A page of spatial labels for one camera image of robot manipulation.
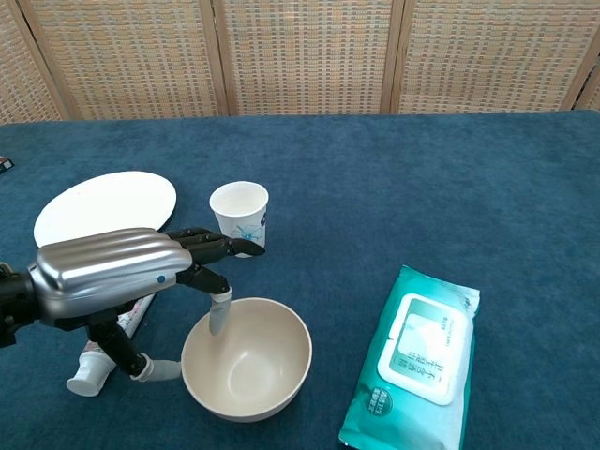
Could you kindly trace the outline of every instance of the wet wipes package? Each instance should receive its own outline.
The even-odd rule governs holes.
[[[339,439],[358,449],[459,449],[479,291],[403,266]]]

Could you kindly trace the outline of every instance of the bowl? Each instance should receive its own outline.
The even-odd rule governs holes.
[[[189,393],[234,422],[266,419],[288,405],[307,377],[312,342],[289,307],[266,298],[232,302],[217,336],[206,314],[187,336],[181,371]]]

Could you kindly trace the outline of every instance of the white paper cup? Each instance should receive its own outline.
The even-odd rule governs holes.
[[[266,204],[269,193],[258,183],[235,181],[218,187],[210,196],[210,207],[217,217],[221,232],[241,237],[264,247]],[[249,255],[237,255],[246,258]]]

